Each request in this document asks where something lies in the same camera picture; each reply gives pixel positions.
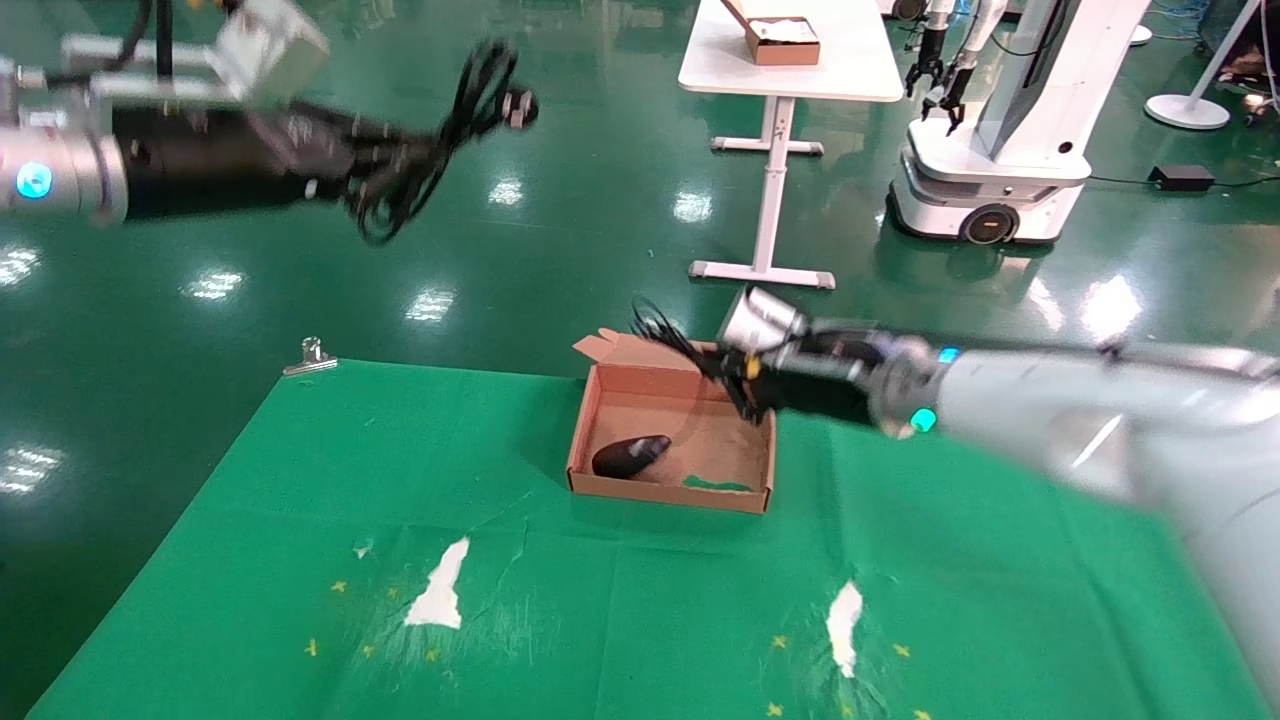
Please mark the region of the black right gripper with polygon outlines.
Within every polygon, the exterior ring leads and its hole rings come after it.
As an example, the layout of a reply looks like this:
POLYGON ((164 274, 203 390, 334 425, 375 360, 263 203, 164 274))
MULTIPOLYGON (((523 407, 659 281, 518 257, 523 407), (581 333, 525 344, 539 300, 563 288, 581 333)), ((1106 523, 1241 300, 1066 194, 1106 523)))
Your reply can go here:
POLYGON ((745 421, 790 410, 847 423, 870 423, 868 392, 858 384, 884 363, 865 331, 818 331, 765 355, 716 342, 716 380, 745 421))

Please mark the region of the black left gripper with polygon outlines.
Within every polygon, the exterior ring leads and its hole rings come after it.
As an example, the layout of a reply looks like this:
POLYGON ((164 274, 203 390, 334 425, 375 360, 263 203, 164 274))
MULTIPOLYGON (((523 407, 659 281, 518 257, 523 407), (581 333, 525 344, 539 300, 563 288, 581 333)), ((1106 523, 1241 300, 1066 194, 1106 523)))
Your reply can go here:
POLYGON ((111 133, 127 222, 308 201, 421 208, 445 160, 436 135, 311 102, 270 111, 118 108, 111 133))

